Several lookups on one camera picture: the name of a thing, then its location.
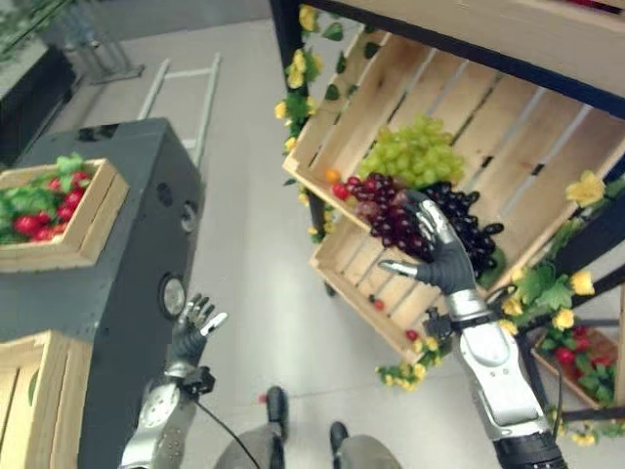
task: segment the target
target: dark grape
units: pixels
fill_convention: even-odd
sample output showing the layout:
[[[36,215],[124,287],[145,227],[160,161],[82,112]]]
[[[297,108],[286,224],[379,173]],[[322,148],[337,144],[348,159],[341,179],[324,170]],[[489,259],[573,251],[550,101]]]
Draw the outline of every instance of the dark grape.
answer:
[[[501,223],[491,223],[490,225],[486,225],[483,231],[487,235],[497,235],[504,231],[504,226]]]

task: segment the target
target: robotic hand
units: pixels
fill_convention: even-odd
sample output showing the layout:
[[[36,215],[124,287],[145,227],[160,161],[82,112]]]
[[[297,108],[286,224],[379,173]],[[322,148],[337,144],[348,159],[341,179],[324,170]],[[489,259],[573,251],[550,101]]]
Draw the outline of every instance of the robotic hand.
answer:
[[[379,266],[438,286],[445,295],[448,316],[431,314],[426,328],[438,338],[455,333],[454,349],[469,374],[474,403],[502,467],[566,468],[543,410],[521,373],[517,343],[479,297],[471,261],[458,236],[422,193],[407,192],[405,206],[431,244],[435,261],[414,266],[383,260]]]
[[[185,439],[195,416],[195,402],[210,393],[215,378],[197,367],[208,336],[228,318],[211,317],[215,307],[197,294],[174,326],[169,364],[146,393],[139,424],[124,449],[119,469],[175,469],[185,453]]]

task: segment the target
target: shoe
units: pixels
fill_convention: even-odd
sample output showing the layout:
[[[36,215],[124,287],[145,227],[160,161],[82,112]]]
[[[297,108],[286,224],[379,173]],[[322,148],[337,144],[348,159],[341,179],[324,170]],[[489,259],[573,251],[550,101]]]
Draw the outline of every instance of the shoe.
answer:
[[[280,426],[282,442],[289,435],[289,402],[282,388],[272,386],[267,391],[267,418]]]

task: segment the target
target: fruit display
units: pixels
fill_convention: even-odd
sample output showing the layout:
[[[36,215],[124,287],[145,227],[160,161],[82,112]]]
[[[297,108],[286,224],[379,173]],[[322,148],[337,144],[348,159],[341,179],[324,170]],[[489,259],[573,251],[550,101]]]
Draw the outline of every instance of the fruit display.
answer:
[[[379,237],[384,247],[396,246],[411,257],[432,262],[432,247],[419,233],[414,216],[401,206],[405,201],[403,189],[394,178],[380,173],[371,173],[363,181],[351,176],[346,184],[332,187],[334,195],[342,200],[350,195],[355,197],[355,215],[371,225],[370,234]],[[496,268],[498,263],[493,258],[496,244],[492,236],[503,232],[504,226],[493,223],[480,228],[478,217],[469,214],[479,192],[454,192],[450,183],[435,183],[422,191],[453,225],[469,254],[476,277]]]
[[[415,189],[438,181],[458,183],[464,159],[454,153],[452,135],[444,133],[442,125],[440,119],[418,115],[411,125],[396,132],[382,127],[375,145],[360,162],[357,176],[365,179],[375,172]]]
[[[61,235],[91,183],[82,157],[59,156],[55,171],[0,190],[0,244],[49,241]]]

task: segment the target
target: trouser leg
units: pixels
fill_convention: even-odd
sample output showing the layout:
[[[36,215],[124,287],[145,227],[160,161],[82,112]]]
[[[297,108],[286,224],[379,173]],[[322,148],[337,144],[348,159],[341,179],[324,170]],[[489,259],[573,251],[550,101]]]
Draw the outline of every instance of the trouser leg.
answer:
[[[263,469],[278,469],[281,467],[275,465],[275,462],[278,459],[278,456],[276,456],[275,453],[280,452],[281,456],[282,451],[280,426],[277,423],[266,423],[261,427],[239,435],[238,438],[252,453]],[[243,448],[236,441],[232,441],[219,458],[219,461],[217,461],[215,468],[253,469],[254,464],[248,455],[245,454]]]
[[[366,435],[344,439],[337,455],[341,461],[341,469],[401,468],[387,447]]]

